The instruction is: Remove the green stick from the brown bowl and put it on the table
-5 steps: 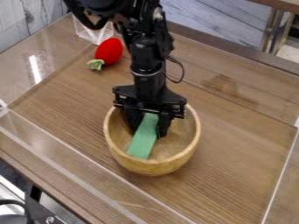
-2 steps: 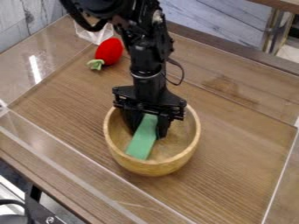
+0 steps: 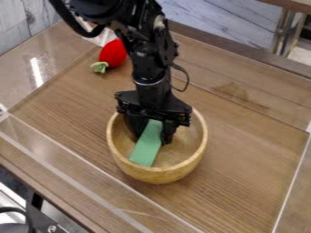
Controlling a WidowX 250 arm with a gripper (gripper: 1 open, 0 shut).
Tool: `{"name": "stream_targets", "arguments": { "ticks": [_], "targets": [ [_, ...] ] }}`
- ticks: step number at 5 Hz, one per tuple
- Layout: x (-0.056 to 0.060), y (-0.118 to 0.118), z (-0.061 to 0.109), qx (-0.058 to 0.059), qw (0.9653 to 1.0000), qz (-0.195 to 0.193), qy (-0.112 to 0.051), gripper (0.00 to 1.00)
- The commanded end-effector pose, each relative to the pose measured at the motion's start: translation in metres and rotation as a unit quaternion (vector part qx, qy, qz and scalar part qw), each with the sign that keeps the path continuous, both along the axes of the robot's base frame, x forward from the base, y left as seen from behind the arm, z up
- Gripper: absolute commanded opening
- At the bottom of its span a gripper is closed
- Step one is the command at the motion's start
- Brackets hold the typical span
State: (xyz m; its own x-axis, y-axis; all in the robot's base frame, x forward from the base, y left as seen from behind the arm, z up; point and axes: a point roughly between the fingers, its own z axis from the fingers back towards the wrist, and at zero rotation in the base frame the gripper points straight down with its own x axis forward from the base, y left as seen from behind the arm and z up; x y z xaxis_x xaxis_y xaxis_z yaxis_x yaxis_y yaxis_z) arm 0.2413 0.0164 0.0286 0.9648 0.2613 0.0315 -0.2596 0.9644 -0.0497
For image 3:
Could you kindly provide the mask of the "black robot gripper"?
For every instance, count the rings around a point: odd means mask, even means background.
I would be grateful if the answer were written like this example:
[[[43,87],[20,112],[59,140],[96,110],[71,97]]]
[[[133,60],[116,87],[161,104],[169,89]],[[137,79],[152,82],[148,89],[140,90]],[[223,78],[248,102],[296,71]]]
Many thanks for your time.
[[[172,142],[177,126],[189,126],[192,108],[173,95],[167,78],[132,79],[135,89],[115,93],[116,111],[125,114],[128,129],[136,139],[151,119],[164,121],[161,144]]]

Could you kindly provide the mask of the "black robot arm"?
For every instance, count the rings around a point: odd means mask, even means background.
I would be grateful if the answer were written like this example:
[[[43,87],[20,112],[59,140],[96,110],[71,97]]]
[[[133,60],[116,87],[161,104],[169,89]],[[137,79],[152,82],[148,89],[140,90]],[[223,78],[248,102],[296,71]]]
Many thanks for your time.
[[[68,26],[84,37],[109,28],[121,40],[132,63],[135,88],[115,93],[116,111],[127,117],[136,136],[147,122],[161,123],[160,141],[169,144],[177,127],[191,122],[192,108],[173,93],[171,71],[179,44],[169,33],[169,22],[156,0],[51,0]]]

